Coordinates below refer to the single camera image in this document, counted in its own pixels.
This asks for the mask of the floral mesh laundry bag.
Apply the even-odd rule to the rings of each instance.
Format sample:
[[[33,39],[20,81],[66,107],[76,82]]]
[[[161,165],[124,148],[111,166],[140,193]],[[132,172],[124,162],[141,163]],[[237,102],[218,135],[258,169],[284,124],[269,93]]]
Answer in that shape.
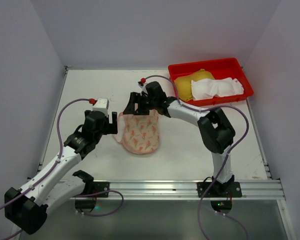
[[[135,155],[149,155],[160,146],[159,114],[151,110],[149,115],[123,114],[117,117],[118,134],[115,141]]]

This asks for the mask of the yellow bra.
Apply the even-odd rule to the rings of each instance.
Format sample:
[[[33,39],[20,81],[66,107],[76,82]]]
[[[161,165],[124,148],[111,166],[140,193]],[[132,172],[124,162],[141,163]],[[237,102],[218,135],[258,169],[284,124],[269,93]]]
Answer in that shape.
[[[209,71],[206,71],[205,69],[200,69],[190,75],[177,77],[174,80],[174,83],[176,85],[179,98],[184,102],[193,100],[192,81],[197,82],[203,79],[214,80],[215,78]]]

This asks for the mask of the white bra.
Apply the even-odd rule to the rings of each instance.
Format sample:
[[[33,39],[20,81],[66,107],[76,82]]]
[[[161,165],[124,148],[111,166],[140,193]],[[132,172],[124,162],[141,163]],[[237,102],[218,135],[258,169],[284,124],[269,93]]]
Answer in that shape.
[[[191,93],[193,99],[196,101],[207,100],[214,97],[223,98],[242,95],[244,87],[237,78],[204,78],[198,81],[191,81]]]

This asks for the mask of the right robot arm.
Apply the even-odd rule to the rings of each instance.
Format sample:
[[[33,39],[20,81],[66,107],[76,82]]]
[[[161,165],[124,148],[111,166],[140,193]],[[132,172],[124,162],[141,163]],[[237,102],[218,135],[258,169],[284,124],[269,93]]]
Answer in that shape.
[[[143,78],[138,82],[141,92],[131,92],[124,115],[146,116],[151,110],[168,118],[179,119],[198,127],[204,146],[211,152],[213,161],[212,186],[216,195],[225,193],[234,182],[230,158],[227,151],[234,143],[236,132],[220,108],[190,106],[175,96],[167,96],[157,81],[147,83]]]

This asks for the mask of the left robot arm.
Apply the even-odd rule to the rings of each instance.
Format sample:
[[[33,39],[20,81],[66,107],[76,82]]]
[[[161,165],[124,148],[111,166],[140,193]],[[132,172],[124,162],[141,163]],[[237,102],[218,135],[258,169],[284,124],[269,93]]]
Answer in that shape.
[[[61,151],[32,180],[19,189],[11,187],[4,195],[4,215],[27,234],[37,232],[50,212],[72,197],[96,197],[110,192],[94,189],[94,178],[78,170],[69,180],[60,180],[79,164],[104,135],[118,133],[117,113],[86,110],[84,123],[61,144]]]

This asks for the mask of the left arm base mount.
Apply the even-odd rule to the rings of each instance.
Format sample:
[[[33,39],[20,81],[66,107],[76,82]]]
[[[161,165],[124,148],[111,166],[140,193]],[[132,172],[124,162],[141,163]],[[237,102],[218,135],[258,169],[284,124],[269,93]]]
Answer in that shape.
[[[109,193],[103,193],[104,191],[107,191],[110,189],[110,183],[108,181],[93,181],[90,183],[86,183],[83,189],[83,192],[80,193],[78,196],[83,196],[83,195],[91,195],[91,194],[96,194],[96,193],[101,193],[96,196],[95,198],[107,198],[109,196]]]

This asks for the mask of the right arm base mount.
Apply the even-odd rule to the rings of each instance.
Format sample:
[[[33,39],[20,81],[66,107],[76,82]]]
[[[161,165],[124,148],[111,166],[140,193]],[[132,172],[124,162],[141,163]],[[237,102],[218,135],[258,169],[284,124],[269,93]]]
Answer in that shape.
[[[199,181],[196,183],[196,190],[198,197],[201,198],[203,193],[207,191],[204,195],[204,198],[241,198],[243,196],[241,185],[238,181],[235,181],[235,176],[233,175],[230,180],[226,183],[220,183],[216,181],[211,187],[211,181],[208,179],[213,180],[212,177],[207,177],[203,181]]]

